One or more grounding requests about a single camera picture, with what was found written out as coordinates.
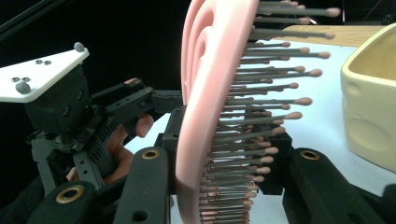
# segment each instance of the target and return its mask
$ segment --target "table surface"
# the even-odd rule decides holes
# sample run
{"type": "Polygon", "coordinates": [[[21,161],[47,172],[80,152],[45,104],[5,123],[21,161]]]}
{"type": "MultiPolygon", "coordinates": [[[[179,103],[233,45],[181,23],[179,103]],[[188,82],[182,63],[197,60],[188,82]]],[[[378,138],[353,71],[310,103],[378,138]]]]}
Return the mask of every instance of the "table surface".
{"type": "MultiPolygon", "coordinates": [[[[342,92],[339,78],[341,66],[356,47],[380,29],[380,27],[364,28],[329,26],[292,26],[288,28],[305,31],[309,29],[314,32],[332,30],[338,34],[338,37],[330,41],[316,40],[315,38],[295,40],[288,38],[287,40],[291,42],[293,48],[309,47],[313,52],[327,50],[332,57],[328,60],[295,58],[288,62],[272,64],[273,66],[304,64],[307,70],[322,69],[323,76],[321,78],[298,78],[296,81],[300,84],[299,90],[272,92],[270,96],[266,97],[283,99],[311,97],[314,101],[311,106],[295,106],[292,109],[303,112],[304,117],[299,121],[287,120],[284,124],[288,134],[292,136],[293,146],[296,148],[310,147],[322,152],[349,183],[376,195],[381,195],[386,185],[396,183],[396,174],[355,155],[347,147],[342,116],[342,92]]],[[[165,115],[157,120],[146,138],[135,138],[127,148],[136,152],[140,148],[153,146],[158,133],[163,133],[168,119],[169,115],[165,115]]],[[[177,197],[172,196],[172,198],[175,204],[171,209],[171,223],[180,224],[182,222],[178,214],[177,197]]],[[[267,223],[288,223],[282,206],[282,197],[259,194],[254,199],[254,203],[250,212],[251,223],[262,223],[263,220],[267,223]]]]}
{"type": "Polygon", "coordinates": [[[359,47],[364,41],[377,33],[385,26],[330,26],[330,25],[293,25],[284,30],[335,33],[335,38],[328,40],[319,37],[297,38],[297,37],[280,37],[279,40],[298,41],[312,44],[326,44],[346,47],[359,47]]]}

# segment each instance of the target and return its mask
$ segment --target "white mounting plate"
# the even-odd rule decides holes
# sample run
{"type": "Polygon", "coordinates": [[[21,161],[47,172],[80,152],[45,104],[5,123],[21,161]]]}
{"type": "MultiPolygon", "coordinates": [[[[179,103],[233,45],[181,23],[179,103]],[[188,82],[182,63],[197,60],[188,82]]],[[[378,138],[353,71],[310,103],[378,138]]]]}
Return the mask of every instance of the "white mounting plate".
{"type": "Polygon", "coordinates": [[[77,52],[73,49],[0,68],[0,102],[32,102],[74,67],[82,63],[89,55],[90,53],[87,49],[82,52],[77,52]],[[30,80],[26,83],[31,88],[30,92],[26,94],[19,93],[16,90],[18,82],[12,81],[14,77],[19,79],[28,77],[30,80]]]}

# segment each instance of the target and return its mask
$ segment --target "pink hairbrush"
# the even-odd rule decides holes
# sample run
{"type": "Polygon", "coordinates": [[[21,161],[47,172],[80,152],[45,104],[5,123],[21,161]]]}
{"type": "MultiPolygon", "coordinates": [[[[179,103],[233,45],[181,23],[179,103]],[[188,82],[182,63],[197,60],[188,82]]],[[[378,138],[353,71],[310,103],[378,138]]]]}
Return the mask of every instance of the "pink hairbrush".
{"type": "Polygon", "coordinates": [[[327,52],[308,48],[288,49],[290,43],[265,44],[277,36],[322,36],[333,34],[255,29],[253,22],[309,23],[308,18],[285,19],[263,15],[337,16],[339,9],[305,9],[291,1],[192,0],[186,18],[181,59],[184,104],[188,105],[177,147],[177,201],[184,223],[249,223],[248,210],[277,148],[268,136],[285,132],[270,128],[284,119],[299,119],[299,112],[274,116],[270,109],[310,105],[309,98],[254,100],[251,95],[297,89],[297,83],[273,86],[273,79],[318,77],[318,69],[302,66],[265,67],[273,60],[290,57],[328,58],[327,52]],[[265,132],[254,124],[268,124],[265,132]]]}

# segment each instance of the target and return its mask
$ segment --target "brass insert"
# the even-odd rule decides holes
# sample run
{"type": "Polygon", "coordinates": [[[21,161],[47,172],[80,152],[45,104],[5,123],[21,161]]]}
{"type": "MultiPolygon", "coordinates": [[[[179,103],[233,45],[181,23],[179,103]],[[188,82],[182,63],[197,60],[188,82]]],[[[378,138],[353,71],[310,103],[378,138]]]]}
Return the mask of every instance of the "brass insert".
{"type": "Polygon", "coordinates": [[[157,149],[147,150],[143,153],[142,157],[145,160],[152,160],[160,156],[160,151],[157,149]]]}
{"type": "Polygon", "coordinates": [[[56,196],[57,203],[71,203],[78,199],[84,193],[84,187],[81,185],[75,185],[67,189],[62,190],[56,196]]]}
{"type": "Polygon", "coordinates": [[[320,159],[320,156],[318,155],[318,153],[313,152],[313,151],[305,150],[300,153],[301,153],[301,156],[306,158],[307,160],[317,161],[318,159],[320,159]]]}

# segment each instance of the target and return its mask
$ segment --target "beige ceramic container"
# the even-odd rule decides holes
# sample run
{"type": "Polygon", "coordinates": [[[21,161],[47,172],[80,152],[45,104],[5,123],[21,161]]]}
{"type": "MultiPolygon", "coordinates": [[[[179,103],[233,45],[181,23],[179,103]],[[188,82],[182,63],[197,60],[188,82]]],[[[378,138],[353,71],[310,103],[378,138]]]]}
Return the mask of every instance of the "beige ceramic container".
{"type": "Polygon", "coordinates": [[[346,60],[341,87],[349,148],[396,172],[396,23],[346,60]]]}

